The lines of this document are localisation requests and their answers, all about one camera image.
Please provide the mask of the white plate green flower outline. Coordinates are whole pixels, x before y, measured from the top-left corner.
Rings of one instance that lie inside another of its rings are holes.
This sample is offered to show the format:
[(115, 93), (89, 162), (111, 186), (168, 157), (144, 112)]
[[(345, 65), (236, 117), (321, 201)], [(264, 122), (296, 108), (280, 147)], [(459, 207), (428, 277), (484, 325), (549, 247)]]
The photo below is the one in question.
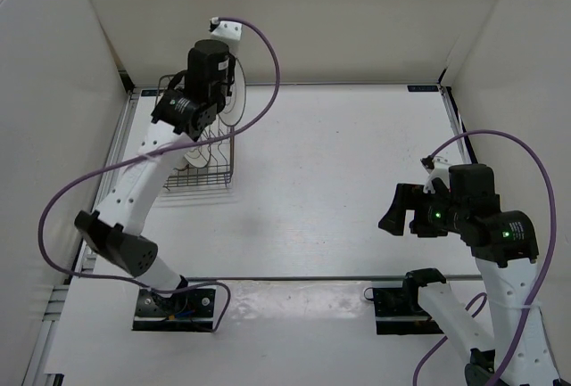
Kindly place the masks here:
[(227, 99), (224, 110), (219, 114), (222, 123), (227, 127), (236, 127), (244, 116), (246, 106), (246, 82), (244, 68), (239, 60), (236, 60), (235, 83), (232, 94)]

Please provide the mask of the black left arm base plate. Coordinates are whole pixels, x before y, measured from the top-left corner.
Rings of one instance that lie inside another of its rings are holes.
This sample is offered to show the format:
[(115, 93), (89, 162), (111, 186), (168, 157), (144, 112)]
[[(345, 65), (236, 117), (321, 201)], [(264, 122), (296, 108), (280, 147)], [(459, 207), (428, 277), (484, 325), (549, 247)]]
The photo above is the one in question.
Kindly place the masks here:
[(216, 287), (207, 285), (170, 298), (141, 289), (132, 330), (136, 332), (210, 333), (214, 326)]

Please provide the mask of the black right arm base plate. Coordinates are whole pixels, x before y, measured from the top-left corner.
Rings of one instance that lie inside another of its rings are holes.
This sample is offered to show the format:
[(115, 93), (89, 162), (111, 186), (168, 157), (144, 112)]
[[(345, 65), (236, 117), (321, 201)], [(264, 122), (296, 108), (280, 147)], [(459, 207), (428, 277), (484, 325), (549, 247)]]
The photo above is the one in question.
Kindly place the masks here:
[(368, 287), (365, 301), (374, 306), (376, 333), (381, 336), (442, 334), (426, 311), (412, 308), (402, 288)]

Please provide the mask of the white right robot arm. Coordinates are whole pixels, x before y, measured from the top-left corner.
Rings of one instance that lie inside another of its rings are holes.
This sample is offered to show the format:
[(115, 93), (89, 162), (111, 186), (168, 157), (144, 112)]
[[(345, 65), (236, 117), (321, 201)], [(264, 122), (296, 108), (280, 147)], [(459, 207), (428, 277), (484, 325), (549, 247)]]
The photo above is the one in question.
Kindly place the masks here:
[(531, 219), (501, 210), (494, 174), (483, 164), (426, 167), (423, 185), (396, 185), (393, 201), (378, 226), (419, 238), (457, 234), (470, 249), (484, 282), (492, 320), (487, 333), (454, 296), (435, 268), (410, 271), (401, 305), (426, 312), (465, 365), (468, 385), (560, 385), (537, 303), (528, 301), (537, 283), (539, 255)]

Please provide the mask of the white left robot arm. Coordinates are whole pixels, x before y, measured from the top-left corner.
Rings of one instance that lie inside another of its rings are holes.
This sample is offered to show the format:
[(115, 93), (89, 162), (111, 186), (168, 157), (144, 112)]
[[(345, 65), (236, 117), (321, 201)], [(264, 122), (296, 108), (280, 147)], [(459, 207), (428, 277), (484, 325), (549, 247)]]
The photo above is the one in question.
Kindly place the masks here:
[(168, 315), (186, 307), (185, 281), (161, 260), (157, 244), (144, 238), (142, 231), (155, 199), (184, 156), (177, 145), (198, 141), (224, 109), (235, 65), (226, 43), (196, 42), (188, 53), (186, 70), (169, 83), (151, 113), (146, 136), (138, 146), (142, 161), (126, 167), (94, 211), (81, 211), (74, 221), (97, 255), (158, 289), (156, 304)]

